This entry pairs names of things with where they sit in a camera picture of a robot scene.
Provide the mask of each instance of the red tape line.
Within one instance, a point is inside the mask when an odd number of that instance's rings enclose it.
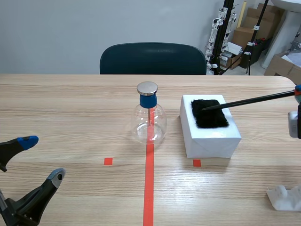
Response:
[[[155,114],[150,109],[150,121],[147,127],[147,144],[145,157],[145,184],[143,226],[154,225],[154,137]]]

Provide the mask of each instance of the table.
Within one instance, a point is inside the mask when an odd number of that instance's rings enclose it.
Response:
[[[266,195],[301,183],[301,141],[287,126],[294,97],[231,108],[242,140],[231,159],[202,159],[202,167],[186,158],[179,118],[182,95],[230,102],[292,90],[280,76],[0,75],[1,141],[40,138],[0,172],[4,195],[18,200],[64,167],[41,226],[141,226],[145,145],[132,140],[130,116],[142,81],[158,84],[168,123],[155,149],[155,226],[301,224],[300,213],[275,211]]]

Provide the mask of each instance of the blue gripper tip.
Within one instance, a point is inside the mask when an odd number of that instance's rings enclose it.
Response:
[[[37,136],[18,137],[17,141],[24,150],[28,150],[38,143],[39,138]]]

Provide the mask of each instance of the chair backrest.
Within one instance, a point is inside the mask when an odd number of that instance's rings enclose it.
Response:
[[[172,43],[129,43],[107,48],[100,74],[206,74],[204,54],[197,48]]]

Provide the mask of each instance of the white box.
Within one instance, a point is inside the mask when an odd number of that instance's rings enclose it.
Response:
[[[240,133],[228,108],[222,110],[229,126],[202,129],[196,125],[192,113],[193,100],[217,100],[226,103],[222,95],[184,95],[180,117],[187,158],[230,158],[241,140]]]

